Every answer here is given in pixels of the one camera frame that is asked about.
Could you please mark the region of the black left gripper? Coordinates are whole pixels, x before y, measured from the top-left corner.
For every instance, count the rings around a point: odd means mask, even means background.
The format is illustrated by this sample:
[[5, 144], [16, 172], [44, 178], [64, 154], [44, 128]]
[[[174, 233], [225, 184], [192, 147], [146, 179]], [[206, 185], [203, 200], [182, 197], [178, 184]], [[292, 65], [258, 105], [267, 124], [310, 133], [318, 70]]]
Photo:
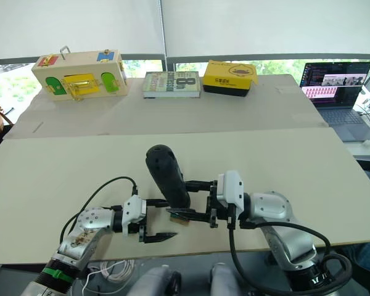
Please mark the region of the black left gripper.
[[158, 232], [153, 236], [147, 235], [147, 206], [148, 207], [167, 207], [168, 202], [165, 199], [148, 199], [141, 200], [141, 214], [140, 220], [138, 221], [139, 225], [139, 242], [145, 244], [152, 244], [166, 241], [177, 235], [176, 232]]

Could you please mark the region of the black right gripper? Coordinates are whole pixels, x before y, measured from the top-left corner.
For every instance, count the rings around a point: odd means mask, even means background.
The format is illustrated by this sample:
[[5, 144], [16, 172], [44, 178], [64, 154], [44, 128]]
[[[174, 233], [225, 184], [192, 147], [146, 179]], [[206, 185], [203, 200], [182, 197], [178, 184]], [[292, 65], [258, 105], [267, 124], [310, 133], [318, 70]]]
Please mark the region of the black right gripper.
[[190, 208], [167, 208], [166, 211], [174, 218], [184, 221], [199, 221], [209, 223], [211, 228], [218, 227], [218, 220], [223, 219], [223, 206], [217, 199], [217, 184], [214, 181], [186, 181], [188, 192], [210, 191], [207, 197], [206, 213], [196, 212]]

